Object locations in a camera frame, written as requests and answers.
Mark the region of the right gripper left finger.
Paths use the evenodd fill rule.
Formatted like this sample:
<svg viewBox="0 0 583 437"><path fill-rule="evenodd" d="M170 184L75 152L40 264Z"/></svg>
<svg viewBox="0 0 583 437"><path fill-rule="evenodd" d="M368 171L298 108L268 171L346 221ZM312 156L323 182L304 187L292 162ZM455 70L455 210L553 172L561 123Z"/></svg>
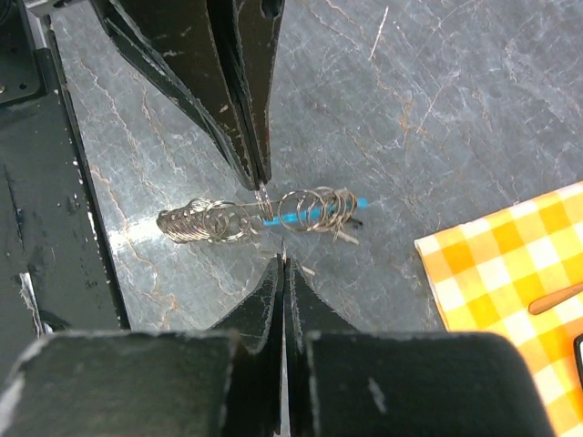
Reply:
<svg viewBox="0 0 583 437"><path fill-rule="evenodd" d="M281 423L283 261L208 330L64 331L1 396L4 436L271 436Z"/></svg>

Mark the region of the small silver key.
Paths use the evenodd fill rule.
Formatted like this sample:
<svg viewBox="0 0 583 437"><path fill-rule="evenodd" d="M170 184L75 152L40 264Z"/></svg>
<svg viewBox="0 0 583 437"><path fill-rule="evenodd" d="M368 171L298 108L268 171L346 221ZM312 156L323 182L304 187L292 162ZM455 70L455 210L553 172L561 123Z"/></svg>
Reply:
<svg viewBox="0 0 583 437"><path fill-rule="evenodd" d="M281 240L281 258L282 258L283 262L286 262L288 259L287 247L286 247L284 239ZM302 264L299 264L299 268L302 270L303 273L305 273L311 277L314 277L316 274L316 272L313 269L305 267Z"/></svg>

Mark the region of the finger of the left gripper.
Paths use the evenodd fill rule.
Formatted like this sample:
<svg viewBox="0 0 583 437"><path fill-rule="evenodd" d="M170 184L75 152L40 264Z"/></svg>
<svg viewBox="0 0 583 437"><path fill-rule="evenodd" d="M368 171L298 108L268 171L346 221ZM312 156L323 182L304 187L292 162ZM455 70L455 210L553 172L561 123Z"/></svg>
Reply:
<svg viewBox="0 0 583 437"><path fill-rule="evenodd" d="M231 1L94 1L119 53L213 141L248 190L258 139Z"/></svg>
<svg viewBox="0 0 583 437"><path fill-rule="evenodd" d="M208 1L226 101L220 104L222 146L242 184L271 179L269 104L282 1Z"/></svg>

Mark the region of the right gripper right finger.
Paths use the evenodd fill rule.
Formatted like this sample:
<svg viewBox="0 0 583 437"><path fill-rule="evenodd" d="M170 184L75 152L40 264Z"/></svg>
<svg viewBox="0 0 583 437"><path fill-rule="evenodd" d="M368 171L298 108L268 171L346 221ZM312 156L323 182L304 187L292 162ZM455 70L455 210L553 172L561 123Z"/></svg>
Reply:
<svg viewBox="0 0 583 437"><path fill-rule="evenodd" d="M489 332L361 332L283 269L294 436L550 436L527 365Z"/></svg>

